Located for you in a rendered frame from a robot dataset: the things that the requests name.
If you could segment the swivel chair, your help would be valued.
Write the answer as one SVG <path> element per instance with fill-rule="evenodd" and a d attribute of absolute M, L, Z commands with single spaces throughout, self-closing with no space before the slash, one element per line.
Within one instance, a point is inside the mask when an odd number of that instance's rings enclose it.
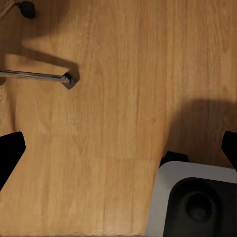
<path fill-rule="evenodd" d="M 14 6 L 18 6 L 20 8 L 20 12 L 25 18 L 29 19 L 35 18 L 36 10 L 34 3 L 27 0 L 23 2 L 20 2 L 19 0 L 8 0 L 0 8 L 0 22 L 4 20 L 4 18 L 9 14 L 9 12 L 11 11 L 11 9 L 13 9 Z M 61 82 L 68 90 L 73 88 L 77 83 L 77 80 L 70 73 L 65 73 L 63 76 L 59 76 L 59 75 L 0 70 L 0 77 Z"/>

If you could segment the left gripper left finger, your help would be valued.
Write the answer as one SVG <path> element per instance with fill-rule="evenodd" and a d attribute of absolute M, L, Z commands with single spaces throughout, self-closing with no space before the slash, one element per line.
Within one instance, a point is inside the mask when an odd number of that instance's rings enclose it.
<path fill-rule="evenodd" d="M 0 137 L 0 191 L 26 150 L 21 131 Z"/>

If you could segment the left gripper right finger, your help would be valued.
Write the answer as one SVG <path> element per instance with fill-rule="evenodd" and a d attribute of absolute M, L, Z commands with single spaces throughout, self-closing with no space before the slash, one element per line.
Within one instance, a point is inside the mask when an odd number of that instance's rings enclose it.
<path fill-rule="evenodd" d="M 237 133 L 226 131 L 221 148 L 237 171 Z"/>

